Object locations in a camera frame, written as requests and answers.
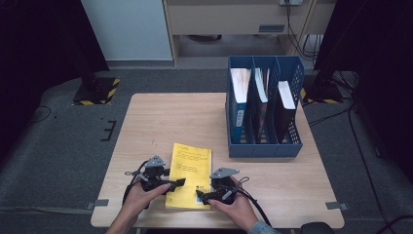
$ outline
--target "sleeve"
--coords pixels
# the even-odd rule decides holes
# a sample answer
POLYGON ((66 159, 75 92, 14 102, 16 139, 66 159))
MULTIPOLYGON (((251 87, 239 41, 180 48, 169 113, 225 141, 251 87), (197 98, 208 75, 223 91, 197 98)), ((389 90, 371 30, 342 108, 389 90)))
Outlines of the sleeve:
POLYGON ((281 234, 281 232, 267 225, 267 223, 258 220, 248 231, 248 234, 281 234))

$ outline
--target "wooden table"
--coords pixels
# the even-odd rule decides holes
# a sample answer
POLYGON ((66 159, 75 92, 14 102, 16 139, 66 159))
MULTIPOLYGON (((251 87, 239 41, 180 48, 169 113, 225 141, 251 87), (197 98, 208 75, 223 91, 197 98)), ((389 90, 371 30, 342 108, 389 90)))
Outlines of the wooden table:
MULTIPOLYGON (((324 221, 341 228, 340 210, 329 210, 335 202, 301 105, 296 125, 303 147, 293 159, 234 159, 228 157, 224 93, 137 94, 131 98, 112 159, 98 199, 109 199, 106 207, 95 207, 92 225, 107 227, 122 206, 122 198, 133 172, 159 154, 170 165, 175 142, 212 149, 212 171, 219 167, 240 170, 243 184, 276 228, 299 228, 304 223, 324 221)), ((151 202, 134 225, 157 228, 236 228, 225 214, 165 208, 165 196, 151 202)))

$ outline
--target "hand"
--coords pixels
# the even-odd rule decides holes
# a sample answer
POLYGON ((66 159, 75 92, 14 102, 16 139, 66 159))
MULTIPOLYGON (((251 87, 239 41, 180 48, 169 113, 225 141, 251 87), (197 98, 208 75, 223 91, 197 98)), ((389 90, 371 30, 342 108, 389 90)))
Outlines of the hand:
POLYGON ((170 183, 163 184, 151 191, 145 192, 140 182, 136 183, 131 188, 124 205, 106 233, 128 233, 145 207, 147 207, 153 199, 165 193, 169 188, 170 183))
MULTIPOLYGON (((231 179, 238 184, 238 181, 232 176, 231 179)), ((216 200, 209 200, 208 202, 214 209, 219 210, 230 217, 234 223, 245 232, 248 232, 258 221, 249 200, 240 193, 237 193, 235 201, 231 205, 226 205, 216 200)))

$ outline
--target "gray carpet floor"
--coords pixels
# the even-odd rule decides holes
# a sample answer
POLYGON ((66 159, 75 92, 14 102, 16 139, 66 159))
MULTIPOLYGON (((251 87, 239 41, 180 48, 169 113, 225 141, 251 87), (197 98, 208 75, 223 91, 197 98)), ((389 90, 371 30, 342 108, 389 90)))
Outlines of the gray carpet floor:
MULTIPOLYGON (((63 208, 71 209, 71 214, 3 211, 1 234, 104 233, 105 229, 91 226, 92 212, 85 207, 97 198, 131 96, 226 91, 226 69, 119 69, 109 74, 121 81, 108 104, 72 105, 80 79, 47 90, 0 174, 1 207, 63 208), (111 128, 109 121, 116 121, 114 133, 109 141, 101 141, 107 138, 104 130, 111 128)), ((312 123, 352 103, 350 99, 336 104, 313 103, 304 110, 312 123)), ((392 160, 376 156, 360 118, 353 111, 350 115, 383 213, 388 220, 413 215, 413 184, 392 160)), ((350 207, 343 211, 345 226, 336 233, 376 233, 386 223, 357 149, 348 112, 314 125, 312 132, 337 200, 350 207)), ((401 221, 393 230, 412 233, 413 221, 401 221)))

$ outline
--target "white wall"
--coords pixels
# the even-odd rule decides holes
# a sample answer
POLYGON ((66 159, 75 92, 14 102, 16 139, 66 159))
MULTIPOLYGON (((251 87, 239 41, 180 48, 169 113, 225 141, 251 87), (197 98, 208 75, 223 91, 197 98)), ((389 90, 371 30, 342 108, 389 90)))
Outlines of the white wall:
POLYGON ((82 0, 106 60, 172 60, 162 0, 82 0))

